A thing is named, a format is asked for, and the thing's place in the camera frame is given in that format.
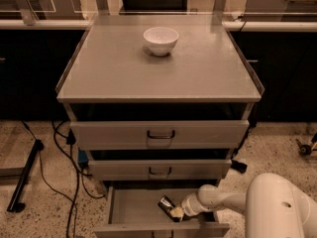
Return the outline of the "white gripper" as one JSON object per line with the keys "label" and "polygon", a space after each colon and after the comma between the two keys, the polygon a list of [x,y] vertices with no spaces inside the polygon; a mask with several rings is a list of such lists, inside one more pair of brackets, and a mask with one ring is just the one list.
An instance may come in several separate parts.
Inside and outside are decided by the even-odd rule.
{"label": "white gripper", "polygon": [[202,212],[201,203],[197,198],[196,193],[189,194],[181,203],[180,206],[175,207],[169,213],[175,220],[181,220],[185,215],[192,217]]}

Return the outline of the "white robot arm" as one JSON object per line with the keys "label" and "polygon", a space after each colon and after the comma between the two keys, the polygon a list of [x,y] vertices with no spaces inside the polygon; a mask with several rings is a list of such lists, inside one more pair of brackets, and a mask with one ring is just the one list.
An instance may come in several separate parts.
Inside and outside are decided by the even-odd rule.
{"label": "white robot arm", "polygon": [[246,238],[317,238],[317,202],[276,174],[256,176],[246,193],[204,184],[168,213],[182,220],[222,208],[245,215]]}

